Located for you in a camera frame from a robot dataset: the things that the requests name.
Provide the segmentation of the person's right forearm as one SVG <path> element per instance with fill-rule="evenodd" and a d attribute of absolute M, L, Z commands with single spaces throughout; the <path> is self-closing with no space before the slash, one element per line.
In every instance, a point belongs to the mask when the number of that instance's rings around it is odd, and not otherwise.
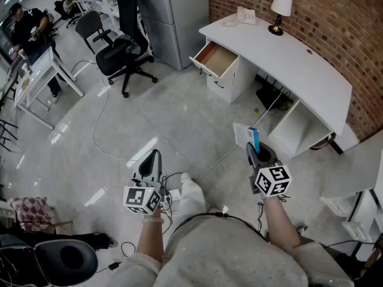
<path fill-rule="evenodd" d="M 263 200 L 271 244 L 289 250 L 300 246 L 300 236 L 287 216 L 280 199 L 267 197 Z"/>

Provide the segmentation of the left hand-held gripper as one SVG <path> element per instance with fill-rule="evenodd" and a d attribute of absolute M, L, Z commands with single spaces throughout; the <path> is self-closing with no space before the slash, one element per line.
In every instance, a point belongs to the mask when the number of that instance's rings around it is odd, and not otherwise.
<path fill-rule="evenodd" d="M 124 187 L 123 206 L 135 214 L 152 215 L 164 196 L 159 182 L 161 175 L 162 155 L 158 149 L 153 149 L 133 166 L 133 179 Z"/>

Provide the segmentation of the person's grey sweater torso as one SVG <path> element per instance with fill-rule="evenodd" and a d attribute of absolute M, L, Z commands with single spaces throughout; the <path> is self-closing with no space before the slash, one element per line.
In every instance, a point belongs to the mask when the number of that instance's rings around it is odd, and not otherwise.
<path fill-rule="evenodd" d="M 108 287 L 354 287 L 318 243 L 280 249 L 237 219 L 192 219 L 174 234 L 163 264 L 130 256 Z"/>

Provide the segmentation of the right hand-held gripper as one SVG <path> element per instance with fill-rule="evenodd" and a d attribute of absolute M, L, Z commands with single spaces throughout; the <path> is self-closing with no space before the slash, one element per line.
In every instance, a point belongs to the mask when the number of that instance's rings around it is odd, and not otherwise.
<path fill-rule="evenodd" d="M 248 142 L 245 149 L 250 166 L 256 169 L 250 177 L 252 193 L 261 194 L 263 198 L 285 194 L 292 182 L 292 176 L 287 165 L 282 165 L 276 152 L 261 143 L 260 161 L 266 167 L 259 168 L 259 159 L 252 143 Z"/>

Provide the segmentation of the white closed drawer front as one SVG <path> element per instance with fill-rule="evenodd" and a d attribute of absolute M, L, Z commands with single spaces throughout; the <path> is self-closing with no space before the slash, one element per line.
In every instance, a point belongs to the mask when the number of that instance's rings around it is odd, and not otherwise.
<path fill-rule="evenodd" d="M 221 78 L 213 75 L 207 77 L 207 86 L 214 93 L 228 103 L 232 103 L 237 95 L 235 94 L 235 67 L 228 69 Z"/>

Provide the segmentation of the white metal-frame table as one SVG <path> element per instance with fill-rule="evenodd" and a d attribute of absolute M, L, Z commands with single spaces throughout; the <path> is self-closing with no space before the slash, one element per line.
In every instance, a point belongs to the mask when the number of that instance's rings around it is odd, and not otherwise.
<path fill-rule="evenodd" d="M 21 77 L 17 84 L 16 95 L 14 98 L 14 107 L 19 108 L 33 119 L 46 126 L 48 129 L 53 130 L 54 126 L 45 122 L 38 115 L 30 110 L 30 106 L 36 100 L 42 107 L 49 111 L 49 107 L 42 103 L 38 96 L 47 86 L 53 77 L 59 74 L 64 81 L 80 96 L 83 97 L 84 93 L 76 85 L 76 77 L 67 70 L 65 65 L 53 53 L 51 47 L 46 49 L 43 54 L 31 65 L 23 66 L 24 76 Z"/>

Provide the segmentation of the black high-back office chair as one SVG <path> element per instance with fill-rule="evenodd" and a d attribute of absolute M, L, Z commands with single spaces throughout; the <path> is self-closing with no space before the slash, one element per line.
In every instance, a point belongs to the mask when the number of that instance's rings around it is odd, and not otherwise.
<path fill-rule="evenodd" d="M 145 62 L 154 62 L 154 57 L 144 56 L 149 49 L 149 42 L 138 26 L 136 0 L 117 0 L 120 30 L 122 34 L 112 40 L 109 37 L 110 30 L 102 32 L 93 40 L 103 39 L 108 46 L 96 54 L 96 64 L 100 71 L 108 77 L 109 85 L 113 85 L 113 79 L 124 75 L 121 93 L 128 98 L 129 92 L 126 87 L 132 74 L 138 74 L 150 78 L 153 83 L 158 82 L 154 77 L 142 70 L 141 65 Z"/>

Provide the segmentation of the white low shelf unit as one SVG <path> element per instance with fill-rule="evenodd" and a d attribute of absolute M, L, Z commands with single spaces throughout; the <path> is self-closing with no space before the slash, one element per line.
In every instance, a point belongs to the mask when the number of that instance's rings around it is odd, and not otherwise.
<path fill-rule="evenodd" d="M 348 194 L 345 197 L 322 197 L 321 200 L 336 215 L 344 217 L 343 227 L 357 242 L 352 253 L 366 261 L 373 253 L 373 244 L 383 233 L 383 208 L 373 190 Z"/>

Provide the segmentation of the table lamp with white shade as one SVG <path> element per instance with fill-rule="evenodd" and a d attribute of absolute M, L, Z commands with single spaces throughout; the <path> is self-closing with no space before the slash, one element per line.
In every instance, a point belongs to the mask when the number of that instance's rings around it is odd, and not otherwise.
<path fill-rule="evenodd" d="M 282 16 L 290 17 L 293 0 L 273 0 L 271 10 L 275 13 L 275 23 L 268 27 L 268 31 L 276 36 L 283 35 L 281 27 Z"/>

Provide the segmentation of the grey and black chair headrest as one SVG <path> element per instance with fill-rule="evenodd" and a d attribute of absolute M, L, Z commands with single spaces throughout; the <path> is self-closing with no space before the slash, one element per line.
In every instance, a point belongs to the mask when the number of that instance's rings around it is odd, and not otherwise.
<path fill-rule="evenodd" d="M 30 246 L 0 236 L 0 287 L 70 287 L 98 269 L 96 252 L 80 240 L 49 240 Z"/>

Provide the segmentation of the white corded telephone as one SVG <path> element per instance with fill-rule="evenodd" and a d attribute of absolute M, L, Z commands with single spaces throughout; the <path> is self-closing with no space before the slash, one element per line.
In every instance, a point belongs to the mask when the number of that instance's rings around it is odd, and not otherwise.
<path fill-rule="evenodd" d="M 234 27 L 238 24 L 243 23 L 246 25 L 256 24 L 256 12 L 253 9 L 247 9 L 242 6 L 237 7 L 236 19 L 223 23 L 225 27 Z"/>

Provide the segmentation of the white power strip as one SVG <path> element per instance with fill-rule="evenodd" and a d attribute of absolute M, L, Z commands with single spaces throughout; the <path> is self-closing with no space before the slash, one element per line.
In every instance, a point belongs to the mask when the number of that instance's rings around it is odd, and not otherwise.
<path fill-rule="evenodd" d="M 170 209 L 173 205 L 177 204 L 181 198 L 181 192 L 179 189 L 167 190 L 165 189 L 163 196 L 163 209 Z"/>

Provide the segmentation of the person's white-trousered leg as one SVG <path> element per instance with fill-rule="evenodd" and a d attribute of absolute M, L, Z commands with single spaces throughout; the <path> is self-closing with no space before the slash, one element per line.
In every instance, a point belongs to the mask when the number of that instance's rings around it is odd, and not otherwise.
<path fill-rule="evenodd" d="M 206 201 L 201 187 L 193 179 L 181 185 L 181 199 L 177 215 L 179 222 L 206 212 Z"/>

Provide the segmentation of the person's left forearm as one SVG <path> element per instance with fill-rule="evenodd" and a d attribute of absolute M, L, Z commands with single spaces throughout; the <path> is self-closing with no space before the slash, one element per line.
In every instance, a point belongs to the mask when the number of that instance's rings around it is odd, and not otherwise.
<path fill-rule="evenodd" d="M 139 242 L 136 248 L 136 253 L 147 255 L 160 264 L 163 263 L 164 248 L 162 225 L 164 220 L 161 217 L 160 209 L 142 220 L 142 230 Z"/>

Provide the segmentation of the pink checked cloth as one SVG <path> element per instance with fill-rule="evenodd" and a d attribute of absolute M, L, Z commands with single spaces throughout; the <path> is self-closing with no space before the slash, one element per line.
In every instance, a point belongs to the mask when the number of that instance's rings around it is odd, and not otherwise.
<path fill-rule="evenodd" d="M 55 219 L 54 208 L 46 197 L 19 197 L 8 200 L 16 212 L 16 221 L 25 231 L 42 231 Z"/>

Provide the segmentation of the white drawer with wooden inside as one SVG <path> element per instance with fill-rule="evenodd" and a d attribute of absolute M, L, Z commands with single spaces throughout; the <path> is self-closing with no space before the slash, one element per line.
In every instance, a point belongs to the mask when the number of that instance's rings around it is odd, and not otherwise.
<path fill-rule="evenodd" d="M 208 43 L 194 56 L 189 57 L 200 73 L 222 78 L 227 70 L 235 64 L 238 55 L 214 41 Z"/>

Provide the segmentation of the white desk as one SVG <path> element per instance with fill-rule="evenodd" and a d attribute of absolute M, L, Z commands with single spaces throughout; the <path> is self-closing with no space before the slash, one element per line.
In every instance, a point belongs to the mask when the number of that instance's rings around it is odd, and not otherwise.
<path fill-rule="evenodd" d="M 271 34 L 266 21 L 223 26 L 233 19 L 235 15 L 227 16 L 201 28 L 200 33 L 206 44 L 214 41 L 238 55 L 231 66 L 235 67 L 237 97 L 250 85 L 256 70 L 270 75 L 282 85 L 284 93 L 296 97 L 270 132 L 270 144 L 292 158 L 332 133 L 341 134 L 349 110 L 351 84 L 293 36 Z"/>

